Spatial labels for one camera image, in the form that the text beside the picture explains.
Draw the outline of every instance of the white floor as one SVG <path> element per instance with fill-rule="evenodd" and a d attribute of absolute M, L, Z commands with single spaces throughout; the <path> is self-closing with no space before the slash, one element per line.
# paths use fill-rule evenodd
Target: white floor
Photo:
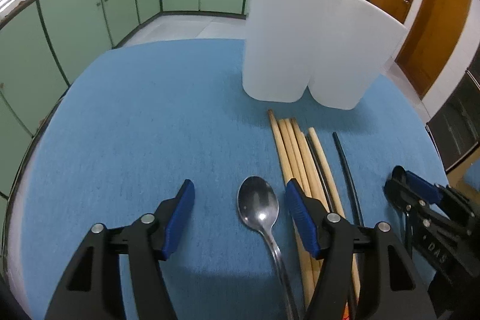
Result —
<path fill-rule="evenodd" d="M 163 40 L 245 39 L 245 20 L 214 16 L 161 16 L 138 31 L 125 46 Z M 405 95 L 426 124 L 430 115 L 405 74 L 393 60 L 383 72 Z"/>

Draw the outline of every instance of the table surface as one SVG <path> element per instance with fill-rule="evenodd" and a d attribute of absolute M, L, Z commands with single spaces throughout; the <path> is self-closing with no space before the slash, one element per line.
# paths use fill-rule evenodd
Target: table surface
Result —
<path fill-rule="evenodd" d="M 42 319 L 87 230 L 131 224 L 195 184 L 192 216 L 176 253 L 161 263 L 179 319 L 284 319 L 272 260 L 261 236 L 236 214 L 240 184 L 265 178 L 280 202 L 273 233 L 297 305 L 302 284 L 277 150 L 266 114 L 315 127 L 347 218 L 351 208 L 332 132 L 339 134 L 367 226 L 384 220 L 400 233 L 383 184 L 403 165 L 447 184 L 425 128 L 402 93 L 380 76 L 353 110 L 316 103 L 253 100 L 242 89 L 242 40 L 178 40 L 106 52 L 75 81 L 47 128 L 28 183 L 21 259 L 33 319 Z M 428 283 L 428 264 L 416 257 Z M 129 319 L 137 314 L 128 259 L 121 256 Z"/>

